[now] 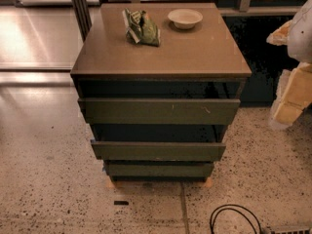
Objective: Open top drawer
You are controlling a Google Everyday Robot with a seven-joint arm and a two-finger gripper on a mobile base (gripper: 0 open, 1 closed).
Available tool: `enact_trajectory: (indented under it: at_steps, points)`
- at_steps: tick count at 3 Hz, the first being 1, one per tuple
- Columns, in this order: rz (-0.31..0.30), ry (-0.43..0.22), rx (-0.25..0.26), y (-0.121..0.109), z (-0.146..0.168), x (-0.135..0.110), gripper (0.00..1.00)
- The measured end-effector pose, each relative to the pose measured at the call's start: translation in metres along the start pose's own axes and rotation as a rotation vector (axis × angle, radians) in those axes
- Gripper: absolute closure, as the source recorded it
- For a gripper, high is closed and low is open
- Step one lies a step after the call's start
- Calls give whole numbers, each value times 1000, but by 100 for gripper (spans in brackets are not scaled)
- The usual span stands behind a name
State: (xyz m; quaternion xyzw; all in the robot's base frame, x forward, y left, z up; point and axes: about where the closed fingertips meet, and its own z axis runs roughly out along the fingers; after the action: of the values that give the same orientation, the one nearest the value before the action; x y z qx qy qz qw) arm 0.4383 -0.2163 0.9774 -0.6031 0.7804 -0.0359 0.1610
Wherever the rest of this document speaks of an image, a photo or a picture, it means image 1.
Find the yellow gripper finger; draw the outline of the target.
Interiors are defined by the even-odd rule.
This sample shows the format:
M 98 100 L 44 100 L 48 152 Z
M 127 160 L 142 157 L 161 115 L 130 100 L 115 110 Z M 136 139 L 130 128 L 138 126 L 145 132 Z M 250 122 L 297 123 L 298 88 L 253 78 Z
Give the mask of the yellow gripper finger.
M 311 103 L 312 64 L 301 62 L 292 71 L 282 72 L 270 110 L 269 126 L 273 130 L 290 127 Z
M 292 22 L 292 20 L 289 20 L 281 25 L 279 28 L 277 28 L 275 31 L 270 33 L 269 36 L 266 38 L 266 42 L 275 46 L 287 45 L 289 29 Z

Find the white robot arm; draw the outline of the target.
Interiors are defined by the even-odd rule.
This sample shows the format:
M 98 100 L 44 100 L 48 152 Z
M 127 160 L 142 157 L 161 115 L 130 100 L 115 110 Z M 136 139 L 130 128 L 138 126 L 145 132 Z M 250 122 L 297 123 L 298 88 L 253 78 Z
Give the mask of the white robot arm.
M 312 0 L 307 0 L 291 20 L 270 33 L 266 42 L 286 45 L 289 57 L 298 61 L 292 71 L 282 71 L 270 109 L 270 127 L 284 130 L 312 103 Z

